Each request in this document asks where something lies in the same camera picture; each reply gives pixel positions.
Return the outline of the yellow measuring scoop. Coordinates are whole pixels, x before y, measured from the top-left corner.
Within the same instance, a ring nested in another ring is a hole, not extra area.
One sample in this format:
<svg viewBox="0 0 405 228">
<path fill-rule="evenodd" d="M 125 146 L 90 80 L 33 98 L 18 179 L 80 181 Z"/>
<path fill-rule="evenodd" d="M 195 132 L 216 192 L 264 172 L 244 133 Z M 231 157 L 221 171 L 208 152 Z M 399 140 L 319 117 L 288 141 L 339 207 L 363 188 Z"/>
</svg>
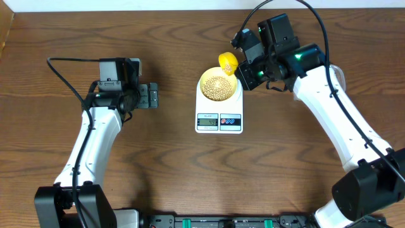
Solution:
<svg viewBox="0 0 405 228">
<path fill-rule="evenodd" d="M 236 71 L 236 69 L 237 69 L 237 67 L 239 65 L 239 62 L 238 62 L 237 58 L 231 52 L 226 52 L 226 53 L 220 54 L 219 57 L 218 57 L 218 61 L 219 61 L 220 67 L 223 70 L 223 72 L 224 72 L 224 68 L 225 68 L 226 63 L 232 65 L 234 73 L 235 73 L 235 71 Z"/>
</svg>

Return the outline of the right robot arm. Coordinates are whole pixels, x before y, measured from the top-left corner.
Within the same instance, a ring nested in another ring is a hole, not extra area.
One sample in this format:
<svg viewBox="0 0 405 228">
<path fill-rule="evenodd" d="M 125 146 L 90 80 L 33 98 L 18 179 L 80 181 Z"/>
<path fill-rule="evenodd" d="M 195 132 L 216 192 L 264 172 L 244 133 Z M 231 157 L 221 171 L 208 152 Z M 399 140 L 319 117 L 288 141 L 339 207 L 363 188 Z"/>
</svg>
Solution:
<svg viewBox="0 0 405 228">
<path fill-rule="evenodd" d="M 235 71 L 244 90 L 282 81 L 319 121 L 335 146 L 345 176 L 314 214 L 317 227 L 361 227 L 372 214 L 404 198 L 404 150 L 393 150 L 353 105 L 316 44 L 301 45 L 285 14 L 231 41 L 245 59 Z"/>
</svg>

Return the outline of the yellow plastic bowl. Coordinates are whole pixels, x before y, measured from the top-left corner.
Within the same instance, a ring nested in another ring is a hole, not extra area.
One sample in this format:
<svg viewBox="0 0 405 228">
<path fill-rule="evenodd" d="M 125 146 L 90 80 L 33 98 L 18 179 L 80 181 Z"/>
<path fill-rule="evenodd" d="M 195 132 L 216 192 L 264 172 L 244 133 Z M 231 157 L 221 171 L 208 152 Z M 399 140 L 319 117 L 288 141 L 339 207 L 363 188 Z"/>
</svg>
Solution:
<svg viewBox="0 0 405 228">
<path fill-rule="evenodd" d="M 208 79 L 208 78 L 210 78 L 210 77 L 212 77 L 212 76 L 225 76 L 225 77 L 229 77 L 231 80 L 232 80 L 232 82 L 233 82 L 233 85 L 234 85 L 234 94 L 235 94 L 235 92 L 236 92 L 236 90 L 237 90 L 237 79 L 236 79 L 236 76 L 235 75 L 227 75 L 227 74 L 225 74 L 224 72 L 223 72 L 223 70 L 220 68 L 220 67 L 213 67 L 213 68 L 210 68 L 210 69 L 208 69 L 208 70 L 206 70 L 203 74 L 202 74 L 202 76 L 201 76 L 201 78 L 200 78 L 200 81 L 199 81 L 199 83 L 200 83 L 200 86 L 199 86 L 199 88 L 200 88 L 200 91 L 202 92 L 202 86 L 203 86 L 203 83 Z"/>
</svg>

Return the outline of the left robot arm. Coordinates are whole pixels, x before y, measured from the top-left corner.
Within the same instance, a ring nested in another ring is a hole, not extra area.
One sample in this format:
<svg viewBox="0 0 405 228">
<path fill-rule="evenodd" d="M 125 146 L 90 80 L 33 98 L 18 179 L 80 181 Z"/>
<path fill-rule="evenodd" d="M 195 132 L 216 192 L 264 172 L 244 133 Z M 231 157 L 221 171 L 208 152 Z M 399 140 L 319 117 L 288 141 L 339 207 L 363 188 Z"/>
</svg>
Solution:
<svg viewBox="0 0 405 228">
<path fill-rule="evenodd" d="M 102 185 L 112 145 L 134 109 L 158 107 L 158 85 L 119 81 L 91 84 L 72 153 L 52 186 L 39 187 L 34 205 L 41 227 L 142 227 L 133 208 L 113 209 Z"/>
</svg>

